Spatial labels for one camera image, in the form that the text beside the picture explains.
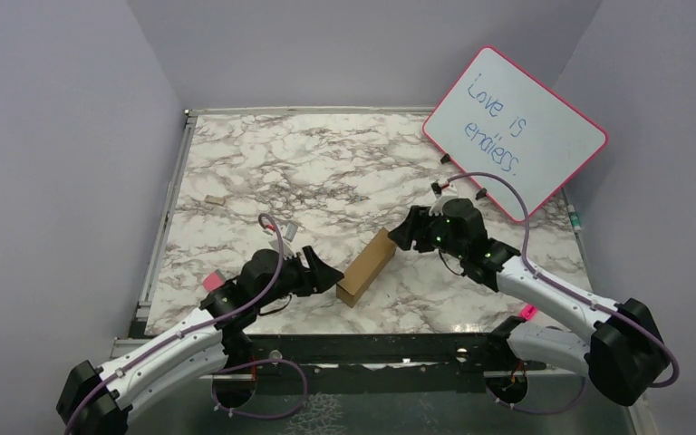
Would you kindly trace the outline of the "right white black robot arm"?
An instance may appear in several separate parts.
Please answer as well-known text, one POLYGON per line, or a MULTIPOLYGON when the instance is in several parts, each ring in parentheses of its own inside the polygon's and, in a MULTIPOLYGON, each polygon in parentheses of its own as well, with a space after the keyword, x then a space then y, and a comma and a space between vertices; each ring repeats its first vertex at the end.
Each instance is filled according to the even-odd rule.
POLYGON ((506 323, 486 347, 488 360, 500 369, 518 361, 549 363, 585 377, 610 401, 631 406, 676 367, 645 304, 633 298, 617 303, 546 274, 519 249, 489 237, 480 211, 466 198, 411 207, 389 238, 404 251, 453 256, 463 276, 563 325, 555 330, 506 323))

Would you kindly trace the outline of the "brown cardboard box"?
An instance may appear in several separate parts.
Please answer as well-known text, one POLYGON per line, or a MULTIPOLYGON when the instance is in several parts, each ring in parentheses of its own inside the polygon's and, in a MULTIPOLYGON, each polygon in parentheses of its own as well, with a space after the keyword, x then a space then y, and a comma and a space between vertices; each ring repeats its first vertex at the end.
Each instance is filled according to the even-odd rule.
POLYGON ((382 227, 343 272, 343 279, 336 285, 336 296, 347 306, 356 306, 395 256, 397 245, 389 234, 390 231, 382 227))

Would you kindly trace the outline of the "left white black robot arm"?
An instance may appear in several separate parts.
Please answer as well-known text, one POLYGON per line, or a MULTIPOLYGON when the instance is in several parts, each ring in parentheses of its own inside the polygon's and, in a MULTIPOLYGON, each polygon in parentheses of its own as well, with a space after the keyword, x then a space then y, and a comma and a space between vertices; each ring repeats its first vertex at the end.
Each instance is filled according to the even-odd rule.
POLYGON ((67 434, 123 434, 147 406, 205 374, 252 372, 259 364, 244 333, 266 305, 321 294, 343 279, 310 246, 281 256, 254 253, 239 275, 211 290, 178 324, 98 366, 71 369, 56 405, 67 434))

